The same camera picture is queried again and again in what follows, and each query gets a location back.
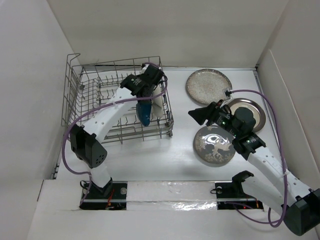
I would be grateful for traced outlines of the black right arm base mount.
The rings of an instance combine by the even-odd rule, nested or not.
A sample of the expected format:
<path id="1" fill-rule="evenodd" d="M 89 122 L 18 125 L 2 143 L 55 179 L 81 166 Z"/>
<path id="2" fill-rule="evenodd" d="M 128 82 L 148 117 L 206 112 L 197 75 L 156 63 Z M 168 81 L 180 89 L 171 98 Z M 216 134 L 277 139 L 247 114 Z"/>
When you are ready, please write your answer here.
<path id="1" fill-rule="evenodd" d="M 211 194 L 216 196 L 218 210 L 263 210 L 263 203 L 247 195 L 242 183 L 254 174 L 245 170 L 232 177 L 231 181 L 220 181 L 214 184 Z"/>

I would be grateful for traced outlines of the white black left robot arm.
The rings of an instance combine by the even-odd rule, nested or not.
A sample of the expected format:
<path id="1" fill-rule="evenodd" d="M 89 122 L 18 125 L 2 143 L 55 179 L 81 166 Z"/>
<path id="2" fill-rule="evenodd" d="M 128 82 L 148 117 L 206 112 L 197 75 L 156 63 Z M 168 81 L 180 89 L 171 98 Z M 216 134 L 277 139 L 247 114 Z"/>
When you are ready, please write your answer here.
<path id="1" fill-rule="evenodd" d="M 102 141 L 116 121 L 131 108 L 136 109 L 137 118 L 145 127 L 149 126 L 151 116 L 161 118 L 164 94 L 161 84 L 166 82 L 167 77 L 161 67 L 144 63 L 140 74 L 130 74 L 120 83 L 105 107 L 83 125 L 74 124 L 71 127 L 70 148 L 88 166 L 89 178 L 98 197 L 107 198 L 113 184 L 105 163 L 108 152 Z"/>

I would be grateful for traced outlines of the cream divided plate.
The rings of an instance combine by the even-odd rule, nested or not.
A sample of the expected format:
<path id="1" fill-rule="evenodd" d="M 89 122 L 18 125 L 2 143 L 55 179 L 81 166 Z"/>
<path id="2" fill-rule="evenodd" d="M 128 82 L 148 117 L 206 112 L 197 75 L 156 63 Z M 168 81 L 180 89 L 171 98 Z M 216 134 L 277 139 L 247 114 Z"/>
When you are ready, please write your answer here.
<path id="1" fill-rule="evenodd" d="M 161 86 L 158 85 L 156 89 L 153 91 L 153 95 L 157 96 L 160 93 L 161 93 Z M 161 95 L 152 100 L 152 110 L 153 110 L 153 114 L 157 118 L 160 119 L 163 116 L 163 100 Z"/>

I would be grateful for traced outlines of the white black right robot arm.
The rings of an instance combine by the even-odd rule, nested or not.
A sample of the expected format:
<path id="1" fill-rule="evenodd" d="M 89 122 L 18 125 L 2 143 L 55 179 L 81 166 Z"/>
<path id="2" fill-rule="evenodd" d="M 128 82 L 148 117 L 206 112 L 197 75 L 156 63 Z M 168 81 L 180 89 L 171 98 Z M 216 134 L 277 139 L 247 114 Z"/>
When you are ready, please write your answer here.
<path id="1" fill-rule="evenodd" d="M 264 184 L 245 170 L 232 177 L 231 191 L 237 197 L 244 194 L 266 204 L 280 221 L 295 235 L 302 236 L 320 223 L 320 191 L 313 190 L 295 177 L 286 163 L 274 157 L 266 143 L 254 133 L 253 113 L 240 107 L 235 112 L 223 104 L 212 102 L 206 107 L 190 110 L 188 114 L 199 124 L 216 124 L 234 139 L 235 151 L 255 166 L 270 182 Z"/>

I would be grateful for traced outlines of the blue shell shaped dish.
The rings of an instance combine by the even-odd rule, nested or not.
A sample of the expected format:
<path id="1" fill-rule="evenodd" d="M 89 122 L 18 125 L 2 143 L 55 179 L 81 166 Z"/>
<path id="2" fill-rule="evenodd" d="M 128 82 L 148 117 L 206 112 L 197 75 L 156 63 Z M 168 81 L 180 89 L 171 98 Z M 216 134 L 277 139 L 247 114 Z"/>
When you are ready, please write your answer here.
<path id="1" fill-rule="evenodd" d="M 145 127 L 150 125 L 151 121 L 151 110 L 152 101 L 151 100 L 139 100 L 136 104 L 136 115 Z"/>

